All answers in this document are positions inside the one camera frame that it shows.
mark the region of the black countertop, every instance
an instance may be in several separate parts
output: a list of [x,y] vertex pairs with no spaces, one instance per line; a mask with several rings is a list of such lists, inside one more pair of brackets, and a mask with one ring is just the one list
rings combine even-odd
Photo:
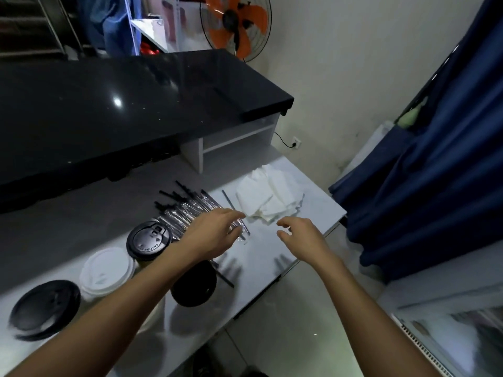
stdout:
[[[62,169],[75,177],[76,165],[104,156],[142,163],[135,159],[138,150],[124,151],[154,145],[162,152],[175,142],[284,114],[292,103],[292,96],[225,50],[2,65],[0,195],[2,187],[18,190],[27,177],[47,181]],[[69,188],[87,183],[86,177]]]

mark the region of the tissue paper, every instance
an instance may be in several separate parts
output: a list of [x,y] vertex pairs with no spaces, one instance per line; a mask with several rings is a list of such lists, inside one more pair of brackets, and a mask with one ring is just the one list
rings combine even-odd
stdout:
[[270,222],[279,215],[295,214],[304,194],[291,174],[264,165],[242,180],[236,196],[247,216]]

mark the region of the electrical socket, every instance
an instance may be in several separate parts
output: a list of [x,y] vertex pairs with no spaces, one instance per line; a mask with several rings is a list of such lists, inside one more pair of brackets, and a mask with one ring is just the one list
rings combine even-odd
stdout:
[[299,149],[299,147],[300,147],[301,144],[302,144],[302,142],[300,141],[300,139],[296,138],[294,136],[293,137],[293,143],[292,143],[293,149]]

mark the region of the black cable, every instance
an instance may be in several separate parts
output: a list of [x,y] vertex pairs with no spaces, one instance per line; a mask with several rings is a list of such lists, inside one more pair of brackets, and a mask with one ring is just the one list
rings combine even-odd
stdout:
[[279,133],[277,133],[276,131],[274,131],[274,133],[275,133],[276,135],[278,135],[278,136],[279,136],[280,140],[281,140],[281,141],[283,142],[283,144],[284,144],[284,145],[286,145],[288,148],[295,148],[295,144],[296,144],[296,143],[293,143],[293,145],[292,145],[292,146],[289,146],[288,144],[286,144],[286,143],[283,141],[283,139],[281,138],[281,136],[279,135]]

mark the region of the white tabletop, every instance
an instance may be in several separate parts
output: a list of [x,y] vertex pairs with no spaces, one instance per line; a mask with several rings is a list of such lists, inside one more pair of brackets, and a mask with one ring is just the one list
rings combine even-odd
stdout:
[[[82,264],[93,252],[111,245],[125,248],[129,231],[155,216],[154,200],[168,202],[158,190],[177,190],[174,180],[192,190],[204,188],[228,207],[224,189],[239,209],[238,183],[264,164],[293,175],[305,193],[298,215],[310,218],[322,233],[346,213],[272,146],[243,140],[208,154],[202,175],[176,156],[145,164],[121,181],[102,180],[1,215],[6,256],[0,264],[0,375],[37,346],[7,332],[10,310],[22,294],[53,279],[78,282]],[[166,377],[292,265],[295,258],[276,236],[275,222],[246,219],[245,223],[251,231],[248,240],[237,241],[217,259],[220,271],[236,288],[218,279],[210,300],[195,308],[177,305],[168,293],[163,323],[137,336],[111,375]]]

